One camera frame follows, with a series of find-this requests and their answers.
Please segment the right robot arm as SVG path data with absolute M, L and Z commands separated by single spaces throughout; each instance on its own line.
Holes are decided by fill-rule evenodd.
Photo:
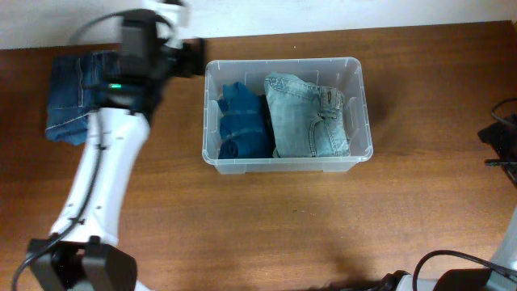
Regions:
M 478 132 L 481 142 L 493 147 L 498 158 L 488 159 L 489 167 L 501 167 L 516 182 L 516 115 L 493 116 L 495 123 Z M 438 279 L 419 277 L 424 264 L 438 256 L 450 256 L 478 264 L 479 268 L 451 269 Z M 424 255 L 413 273 L 387 274 L 375 287 L 381 291 L 438 290 L 515 290 L 516 289 L 516 215 L 513 214 L 504 238 L 490 260 L 459 251 L 437 250 Z

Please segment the dark blue jeans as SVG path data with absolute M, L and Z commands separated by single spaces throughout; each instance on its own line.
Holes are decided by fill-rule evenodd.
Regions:
M 74 146 L 84 143 L 88 113 L 96 97 L 93 88 L 104 84 L 105 76 L 119 72 L 119 56 L 113 50 L 54 58 L 44 131 L 46 138 Z

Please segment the light blue jeans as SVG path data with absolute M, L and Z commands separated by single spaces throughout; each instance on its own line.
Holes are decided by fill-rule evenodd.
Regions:
M 264 88 L 275 137 L 276 158 L 346 157 L 344 94 L 305 82 L 292 74 L 271 73 Z

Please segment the black garment with logo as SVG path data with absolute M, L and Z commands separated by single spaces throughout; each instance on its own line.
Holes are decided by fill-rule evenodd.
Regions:
M 262 109 L 263 109 L 263 118 L 265 120 L 266 129 L 267 129 L 267 135 L 270 139 L 272 149 L 275 148 L 275 134 L 274 129 L 272 126 L 272 120 L 271 120 L 271 112 L 267 103 L 267 96 L 266 95 L 260 95 L 259 96 Z

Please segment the dark blue garment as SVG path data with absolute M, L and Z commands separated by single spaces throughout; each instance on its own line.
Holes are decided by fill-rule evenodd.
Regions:
M 272 157 L 259 96 L 241 82 L 223 86 L 222 97 L 217 100 L 222 113 L 219 159 Z

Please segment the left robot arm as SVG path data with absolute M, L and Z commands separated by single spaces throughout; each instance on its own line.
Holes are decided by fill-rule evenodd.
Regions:
M 206 41 L 183 42 L 180 2 L 121 11 L 120 70 L 90 87 L 86 144 L 65 206 L 46 239 L 32 239 L 21 270 L 44 290 L 142 290 L 136 260 L 118 248 L 120 213 L 153 114 L 174 77 L 204 74 Z

